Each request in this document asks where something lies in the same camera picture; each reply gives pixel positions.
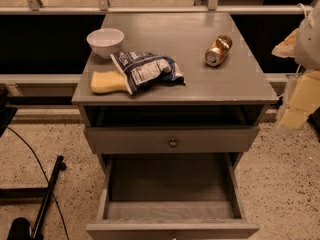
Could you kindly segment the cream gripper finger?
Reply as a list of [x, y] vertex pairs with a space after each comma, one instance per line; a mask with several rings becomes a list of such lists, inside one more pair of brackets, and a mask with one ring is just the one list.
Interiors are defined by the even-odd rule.
[[319, 108], [320, 71], [307, 70], [299, 77], [290, 77], [276, 116], [276, 130], [280, 134], [292, 134]]
[[280, 58], [294, 58], [297, 32], [298, 30], [295, 29], [281, 43], [276, 45], [272, 50], [272, 54]]

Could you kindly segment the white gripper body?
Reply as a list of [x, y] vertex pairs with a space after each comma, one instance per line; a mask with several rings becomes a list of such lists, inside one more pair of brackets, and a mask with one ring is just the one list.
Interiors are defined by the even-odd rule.
[[320, 6], [302, 20], [296, 35], [295, 62], [306, 69], [320, 69]]

